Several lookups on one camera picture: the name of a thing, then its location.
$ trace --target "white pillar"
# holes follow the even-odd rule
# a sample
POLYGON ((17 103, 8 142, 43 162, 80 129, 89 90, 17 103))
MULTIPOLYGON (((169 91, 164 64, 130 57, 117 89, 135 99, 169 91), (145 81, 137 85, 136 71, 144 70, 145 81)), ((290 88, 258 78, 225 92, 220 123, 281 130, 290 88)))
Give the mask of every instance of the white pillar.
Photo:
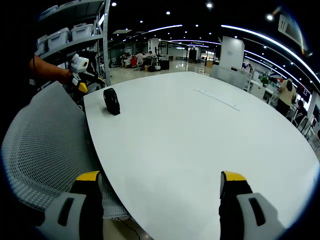
POLYGON ((148 40, 148 51, 147 52, 152 52, 153 54, 156 54, 157 52, 155 52, 155 47, 156 50, 158 51, 159 49, 159 38, 150 38, 148 40))
POLYGON ((241 70, 244 60, 245 44, 242 40, 223 36, 219 66, 241 70))
POLYGON ((320 105, 319 105, 320 104, 320 96, 315 91, 313 91, 312 95, 311 95, 309 108, 308 108, 308 118, 309 119, 311 119, 312 114, 314 113, 314 109, 315 109, 316 104, 320 107, 320 105))

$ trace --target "storage box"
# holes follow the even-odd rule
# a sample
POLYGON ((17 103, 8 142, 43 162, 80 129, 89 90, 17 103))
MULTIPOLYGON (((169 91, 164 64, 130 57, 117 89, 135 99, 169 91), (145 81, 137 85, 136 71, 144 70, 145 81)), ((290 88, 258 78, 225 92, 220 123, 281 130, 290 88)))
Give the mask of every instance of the storage box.
POLYGON ((206 66, 207 66, 207 67, 212 67, 213 64, 214 64, 214 63, 213 63, 212 61, 207 61, 207 62, 206 62, 206 66))
POLYGON ((93 29, 93 24, 79 24, 74 26, 74 28, 71 29, 72 41, 90 37, 93 29))
POLYGON ((39 17, 39 20, 45 18, 48 14, 56 11, 58 9, 58 5, 54 5, 50 8, 48 8, 47 10, 43 11, 41 14, 40 14, 40 17, 39 17))
POLYGON ((37 51, 35 51, 35 55, 40 56, 46 52, 48 52, 48 36, 43 35, 36 41, 36 48, 37 51))
POLYGON ((76 2, 79 2, 79 0, 69 1, 69 2, 67 2, 65 4, 60 5, 59 8, 63 8, 64 6, 67 6, 69 4, 73 4, 73 3, 76 3, 76 2))
POLYGON ((69 38, 70 38, 70 31, 69 31, 69 28, 67 27, 51 34, 50 36, 48 36, 49 50, 53 50, 61 45, 66 44, 69 38))

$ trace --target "office chair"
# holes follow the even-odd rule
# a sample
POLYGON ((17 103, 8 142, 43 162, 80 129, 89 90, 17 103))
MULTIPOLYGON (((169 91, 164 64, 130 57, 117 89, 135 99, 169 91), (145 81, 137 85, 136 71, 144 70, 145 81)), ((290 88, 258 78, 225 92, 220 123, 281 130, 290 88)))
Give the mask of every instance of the office chair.
POLYGON ((111 60, 112 60, 112 64, 111 64, 112 68, 119 67, 119 64, 117 63, 117 59, 115 57, 111 58, 111 60))
POLYGON ((143 63, 144 63, 144 61, 142 59, 138 60, 136 62, 137 67, 134 69, 134 71, 144 69, 143 67, 141 67, 143 63))
MULTIPOLYGON (((51 204, 67 195, 83 173, 101 171, 86 116, 54 82, 38 92, 12 121, 1 146, 4 173, 13 194, 40 226, 51 204)), ((103 218, 128 216, 104 177, 103 218)))

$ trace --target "human arm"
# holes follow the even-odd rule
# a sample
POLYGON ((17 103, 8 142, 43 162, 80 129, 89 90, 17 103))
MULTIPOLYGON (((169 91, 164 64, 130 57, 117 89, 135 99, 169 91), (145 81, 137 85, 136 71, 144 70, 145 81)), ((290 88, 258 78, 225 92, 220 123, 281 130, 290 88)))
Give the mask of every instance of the human arm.
POLYGON ((67 84, 72 80, 72 72, 52 65, 38 56, 34 56, 29 62, 29 77, 41 81, 59 81, 67 84))
POLYGON ((287 80, 284 80, 281 84, 280 89, 278 90, 279 93, 282 93, 285 90, 285 87, 287 86, 287 80))

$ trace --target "office floor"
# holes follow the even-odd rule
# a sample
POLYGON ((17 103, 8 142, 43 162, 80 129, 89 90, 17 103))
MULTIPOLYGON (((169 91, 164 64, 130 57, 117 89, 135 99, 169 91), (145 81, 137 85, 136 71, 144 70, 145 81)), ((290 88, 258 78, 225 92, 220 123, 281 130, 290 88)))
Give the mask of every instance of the office floor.
POLYGON ((168 74, 176 72, 195 72, 209 75, 211 67, 205 66, 204 63, 188 63, 186 61, 170 61, 169 70, 148 72, 144 70, 134 70, 134 68, 113 67, 110 69, 111 84, 118 84, 132 79, 138 79, 158 74, 168 74))
MULTIPOLYGON (((125 220, 130 228, 136 230, 141 240, 152 240, 152 238, 131 219, 125 220)), ((138 240, 135 231, 127 227, 120 220, 103 219, 103 239, 104 240, 138 240)))

